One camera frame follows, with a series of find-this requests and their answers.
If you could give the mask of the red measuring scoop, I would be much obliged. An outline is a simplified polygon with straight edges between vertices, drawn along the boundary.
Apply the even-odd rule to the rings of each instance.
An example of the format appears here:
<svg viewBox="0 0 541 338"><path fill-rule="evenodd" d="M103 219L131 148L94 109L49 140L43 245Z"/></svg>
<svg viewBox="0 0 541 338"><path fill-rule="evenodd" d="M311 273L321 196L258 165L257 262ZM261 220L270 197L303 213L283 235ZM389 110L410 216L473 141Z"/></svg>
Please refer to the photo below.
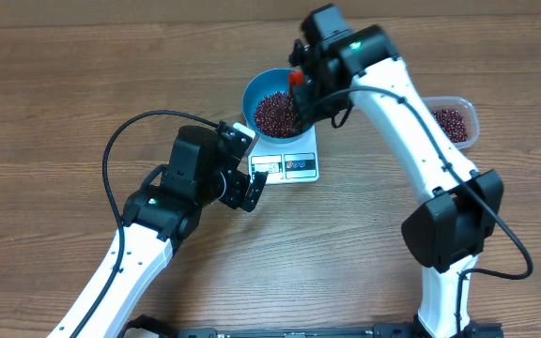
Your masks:
<svg viewBox="0 0 541 338"><path fill-rule="evenodd" d="M305 77L301 71L291 71L288 74L288 85L289 85L290 91L304 84L305 84Z"/></svg>

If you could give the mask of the red adzuki beans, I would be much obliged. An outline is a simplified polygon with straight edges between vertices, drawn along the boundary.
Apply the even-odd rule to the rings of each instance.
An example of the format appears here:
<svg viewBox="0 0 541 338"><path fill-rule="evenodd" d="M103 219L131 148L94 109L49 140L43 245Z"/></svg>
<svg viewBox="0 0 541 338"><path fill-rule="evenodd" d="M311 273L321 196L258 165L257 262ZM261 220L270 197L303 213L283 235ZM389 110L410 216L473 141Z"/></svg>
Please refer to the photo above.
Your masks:
<svg viewBox="0 0 541 338"><path fill-rule="evenodd" d="M287 92L265 96L255 107L255 126L269 137L284 139L301 134L301 129L294 127L295 118L294 101Z"/></svg>

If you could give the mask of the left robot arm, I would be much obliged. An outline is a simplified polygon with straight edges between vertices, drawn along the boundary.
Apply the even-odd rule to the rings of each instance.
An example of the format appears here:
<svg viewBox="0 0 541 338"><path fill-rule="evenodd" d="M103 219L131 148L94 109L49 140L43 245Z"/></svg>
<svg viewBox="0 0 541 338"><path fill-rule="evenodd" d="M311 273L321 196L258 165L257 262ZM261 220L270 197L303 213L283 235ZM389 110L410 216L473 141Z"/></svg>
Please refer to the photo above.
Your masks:
<svg viewBox="0 0 541 338"><path fill-rule="evenodd" d="M118 336L151 282L199 225L204 207L221 202L252 211L267 176L246 175L238 166L256 140L240 123L181 127L168 163L127 199L108 253L51 335Z"/></svg>

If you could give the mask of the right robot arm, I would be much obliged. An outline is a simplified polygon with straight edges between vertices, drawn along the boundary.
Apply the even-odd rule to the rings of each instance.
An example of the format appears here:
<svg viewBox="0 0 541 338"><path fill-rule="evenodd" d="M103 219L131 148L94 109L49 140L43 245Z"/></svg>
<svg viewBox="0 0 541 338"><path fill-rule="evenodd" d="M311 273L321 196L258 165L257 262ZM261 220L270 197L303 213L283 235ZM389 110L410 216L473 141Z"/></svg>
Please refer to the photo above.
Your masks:
<svg viewBox="0 0 541 338"><path fill-rule="evenodd" d="M422 302L401 337L501 337L499 324L478 324L467 311L475 266L502 201L495 171L480 173L445 135L417 93L405 60L376 24L358 32L329 4L301 23L289 63L295 130L359 108L378 128L409 178L418 203L401 231L422 266Z"/></svg>

